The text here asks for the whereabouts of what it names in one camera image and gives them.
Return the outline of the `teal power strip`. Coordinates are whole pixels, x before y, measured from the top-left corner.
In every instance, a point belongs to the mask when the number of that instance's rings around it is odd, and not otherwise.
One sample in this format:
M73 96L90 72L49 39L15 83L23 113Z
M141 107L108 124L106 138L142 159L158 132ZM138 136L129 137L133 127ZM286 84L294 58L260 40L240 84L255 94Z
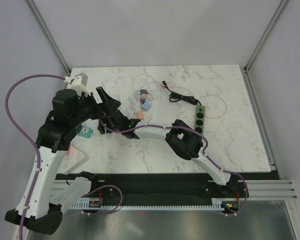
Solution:
M76 130L76 134L79 137L90 139L93 135L93 130L90 127L80 125Z

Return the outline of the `blue USB charger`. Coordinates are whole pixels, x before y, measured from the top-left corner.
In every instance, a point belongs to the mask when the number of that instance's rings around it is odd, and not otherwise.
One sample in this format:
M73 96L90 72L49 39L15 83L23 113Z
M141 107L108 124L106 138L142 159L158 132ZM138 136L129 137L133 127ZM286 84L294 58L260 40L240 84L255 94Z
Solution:
M143 111L147 112L151 109L152 105L149 102L145 101L144 103L141 104L140 107Z

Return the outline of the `green power strip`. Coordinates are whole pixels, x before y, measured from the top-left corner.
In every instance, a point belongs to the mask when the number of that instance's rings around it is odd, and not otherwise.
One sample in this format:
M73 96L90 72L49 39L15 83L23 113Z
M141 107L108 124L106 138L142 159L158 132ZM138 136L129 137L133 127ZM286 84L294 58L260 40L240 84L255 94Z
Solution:
M200 134L203 134L204 132L205 110L203 105L198 105L195 109L194 130Z

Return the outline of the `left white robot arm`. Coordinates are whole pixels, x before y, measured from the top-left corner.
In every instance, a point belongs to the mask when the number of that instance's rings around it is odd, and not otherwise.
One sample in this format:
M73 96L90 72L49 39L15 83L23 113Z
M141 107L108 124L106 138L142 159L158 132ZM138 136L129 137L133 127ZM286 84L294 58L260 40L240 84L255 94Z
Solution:
M79 198L96 196L100 185L93 173L81 172L74 182L54 198L51 191L58 169L66 156L79 126L87 120L105 120L114 115L121 103L102 87L96 88L101 98L97 103L92 93L62 89L52 99L52 111L32 141L36 157L23 198L15 209L6 212L5 220L44 235L52 235L60 226L65 212Z

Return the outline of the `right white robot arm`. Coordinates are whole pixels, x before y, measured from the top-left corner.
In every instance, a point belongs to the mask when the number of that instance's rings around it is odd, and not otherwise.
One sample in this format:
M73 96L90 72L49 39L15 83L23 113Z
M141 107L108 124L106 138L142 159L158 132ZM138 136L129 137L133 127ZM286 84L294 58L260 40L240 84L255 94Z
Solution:
M239 177L214 162L206 153L208 140L180 119L170 125L158 125L129 119L118 112L117 116L101 118L98 129L102 134L118 133L128 139L164 141L179 158L192 161L205 170L223 196L230 197L237 191Z

